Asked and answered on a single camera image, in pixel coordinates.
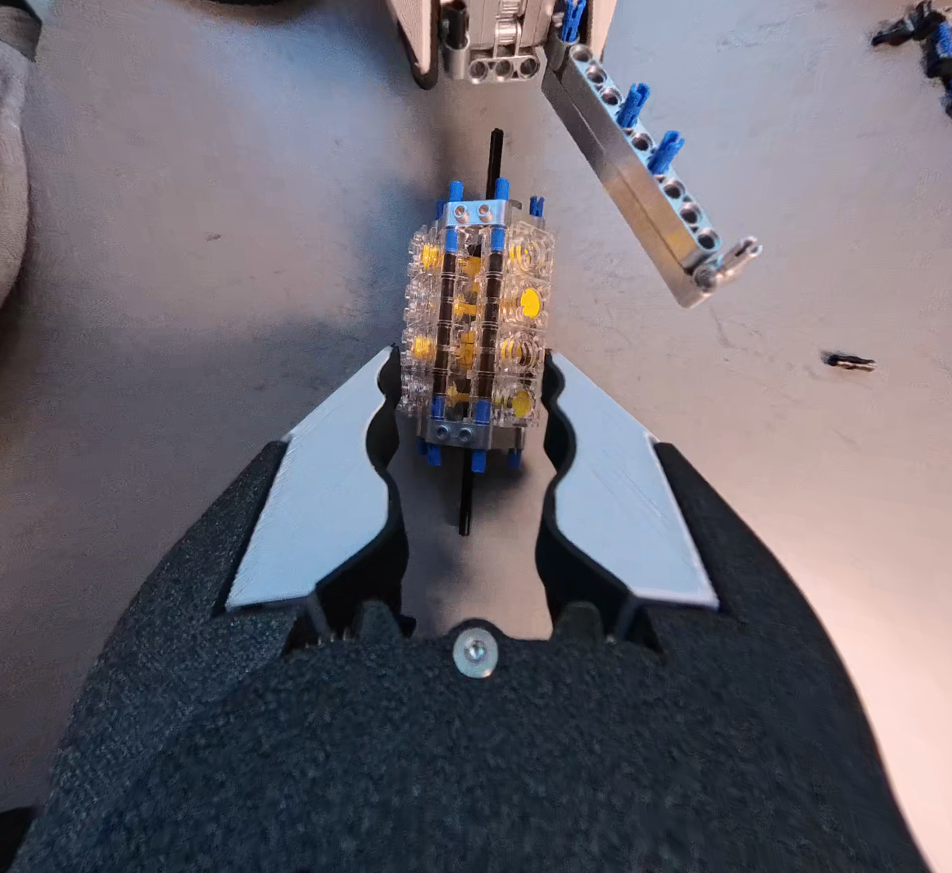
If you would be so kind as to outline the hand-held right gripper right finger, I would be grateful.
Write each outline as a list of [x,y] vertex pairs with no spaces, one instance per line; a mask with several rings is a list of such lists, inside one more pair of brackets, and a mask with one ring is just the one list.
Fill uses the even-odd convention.
[[543,496],[535,565],[553,625],[588,604],[625,637],[648,605],[720,600],[658,454],[659,439],[564,355],[545,355]]

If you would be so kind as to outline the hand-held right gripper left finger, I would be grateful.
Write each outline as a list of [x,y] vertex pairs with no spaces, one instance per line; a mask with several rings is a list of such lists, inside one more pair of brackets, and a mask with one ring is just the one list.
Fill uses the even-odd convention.
[[312,605],[345,631],[374,601],[401,618],[409,541],[388,472],[400,397],[400,352],[386,346],[285,435],[227,611]]

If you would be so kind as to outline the clear engine block yellow crankshaft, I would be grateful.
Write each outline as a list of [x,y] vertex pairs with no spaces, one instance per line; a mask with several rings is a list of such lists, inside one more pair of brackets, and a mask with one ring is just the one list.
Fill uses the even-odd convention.
[[409,249],[400,410],[429,465],[462,454],[462,536],[475,477],[492,453],[520,467],[540,416],[555,237],[541,197],[527,210],[510,197],[504,145],[494,129],[484,194],[453,181]]

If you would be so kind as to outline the pile of mixed brick parts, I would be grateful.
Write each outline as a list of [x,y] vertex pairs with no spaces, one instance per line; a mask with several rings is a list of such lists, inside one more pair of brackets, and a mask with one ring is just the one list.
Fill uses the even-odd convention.
[[933,0],[921,0],[906,7],[893,22],[882,24],[869,44],[899,47],[914,43],[920,47],[924,76],[943,88],[942,106],[951,117],[951,6],[937,6]]

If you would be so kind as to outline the person's torso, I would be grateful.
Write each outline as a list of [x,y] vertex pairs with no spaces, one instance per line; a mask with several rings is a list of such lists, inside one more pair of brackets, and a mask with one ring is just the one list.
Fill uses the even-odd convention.
[[26,10],[1,7],[1,303],[21,270],[30,219],[23,110],[40,23]]

